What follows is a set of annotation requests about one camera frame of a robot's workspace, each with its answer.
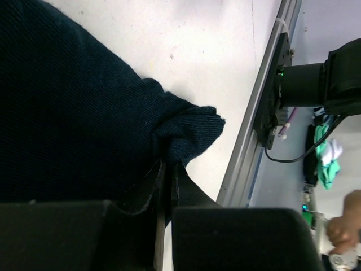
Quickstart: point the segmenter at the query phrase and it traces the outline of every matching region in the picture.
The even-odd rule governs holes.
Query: hand
[[[335,217],[330,220],[327,235],[334,249],[331,254],[343,254],[348,249],[354,248],[359,242],[358,226],[354,218],[347,216]]]

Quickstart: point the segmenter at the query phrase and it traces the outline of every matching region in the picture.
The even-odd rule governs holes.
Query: black cable
[[[307,155],[309,155],[311,152],[313,152],[318,146],[320,146],[330,135],[331,133],[336,129],[336,127],[346,118],[346,116],[338,116],[335,121],[330,125],[329,129],[327,130],[326,134],[324,134],[320,140],[318,140],[308,151],[306,151],[302,156],[292,159],[292,160],[280,160],[280,159],[274,159],[269,156],[267,147],[265,147],[265,154],[268,159],[274,162],[278,163],[294,163],[302,160]]]

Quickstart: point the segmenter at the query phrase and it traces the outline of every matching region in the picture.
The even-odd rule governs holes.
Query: dark blue cloth
[[[49,4],[0,7],[1,201],[118,199],[158,158],[188,163],[221,135],[214,107],[141,79]]]

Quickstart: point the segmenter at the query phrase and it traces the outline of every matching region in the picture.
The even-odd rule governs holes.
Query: white table
[[[220,138],[190,162],[216,200],[281,0],[48,0],[143,77],[226,119]],[[171,270],[170,227],[164,270]]]

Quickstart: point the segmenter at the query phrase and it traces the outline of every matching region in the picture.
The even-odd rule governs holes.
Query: person's arm
[[[359,243],[361,229],[361,190],[354,190],[344,200],[342,216],[330,220],[327,235],[334,249],[330,254],[343,254]]]

